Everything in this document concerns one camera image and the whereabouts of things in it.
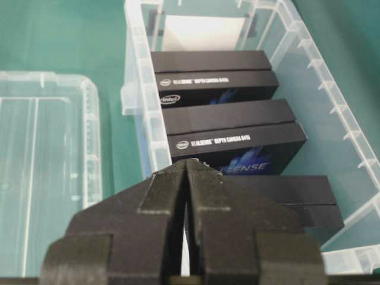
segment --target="camera box packaging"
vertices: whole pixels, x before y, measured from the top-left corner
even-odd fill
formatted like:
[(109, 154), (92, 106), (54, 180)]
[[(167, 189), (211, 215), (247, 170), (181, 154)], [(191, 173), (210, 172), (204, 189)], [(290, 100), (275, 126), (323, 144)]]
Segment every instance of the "camera box packaging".
[(162, 108), (270, 99), (278, 87), (263, 51), (152, 52)]
[(163, 109), (167, 135), (294, 122), (288, 102), (262, 100)]
[(271, 70), (262, 50), (152, 52), (154, 72)]
[(272, 98), (278, 81), (272, 71), (212, 71), (156, 74), (162, 108)]
[(321, 243), (344, 227), (326, 176), (236, 175), (224, 179), (293, 210), (306, 231)]
[(280, 174), (306, 141), (296, 122), (168, 136), (173, 162), (199, 158), (225, 175)]

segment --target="transparent container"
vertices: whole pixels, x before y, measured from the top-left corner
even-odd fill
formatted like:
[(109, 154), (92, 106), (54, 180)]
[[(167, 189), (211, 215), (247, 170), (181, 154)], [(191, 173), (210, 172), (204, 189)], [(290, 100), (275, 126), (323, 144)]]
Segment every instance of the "transparent container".
[(123, 114), (142, 172), (171, 164), (151, 50), (264, 50), (308, 142), (284, 174), (327, 175), (345, 228), (322, 245), (328, 274), (380, 267), (380, 164), (290, 0), (125, 0)]
[(96, 86), (0, 71), (0, 276), (38, 276), (71, 217), (101, 199)]

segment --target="green table surface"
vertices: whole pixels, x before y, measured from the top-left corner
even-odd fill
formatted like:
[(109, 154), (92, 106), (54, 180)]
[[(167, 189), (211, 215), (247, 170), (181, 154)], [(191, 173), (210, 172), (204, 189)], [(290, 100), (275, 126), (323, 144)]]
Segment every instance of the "green table surface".
[(123, 0), (0, 0), (0, 70), (82, 74), (98, 88), (105, 196), (143, 177), (134, 121), (121, 114)]

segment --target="intel logo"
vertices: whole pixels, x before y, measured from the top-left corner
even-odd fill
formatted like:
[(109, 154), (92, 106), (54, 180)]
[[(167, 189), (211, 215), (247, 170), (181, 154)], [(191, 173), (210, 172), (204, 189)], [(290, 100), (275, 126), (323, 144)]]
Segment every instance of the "intel logo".
[(160, 81), (161, 86), (169, 86), (169, 85), (171, 85), (171, 83), (172, 83), (172, 80), (170, 80), (170, 79), (162, 79)]
[(180, 95), (168, 95), (160, 99), (161, 104), (169, 105), (177, 103), (181, 99)]
[(180, 141), (179, 143), (177, 143), (177, 148), (179, 150), (184, 150), (185, 148), (188, 148), (188, 146), (189, 146), (188, 141)]

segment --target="blue graphic on box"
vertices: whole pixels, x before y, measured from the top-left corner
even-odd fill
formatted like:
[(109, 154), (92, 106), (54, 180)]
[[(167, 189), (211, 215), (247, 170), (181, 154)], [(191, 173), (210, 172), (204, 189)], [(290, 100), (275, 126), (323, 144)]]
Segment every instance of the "blue graphic on box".
[(236, 93), (238, 92), (237, 89), (227, 89), (227, 91), (223, 92), (223, 94), (219, 98), (213, 98), (210, 100), (210, 105), (216, 105), (216, 104), (223, 104), (231, 102), (234, 98)]
[(242, 156), (234, 157), (227, 166), (219, 170), (224, 175), (266, 174), (270, 169), (271, 154), (259, 156), (262, 147), (254, 147)]

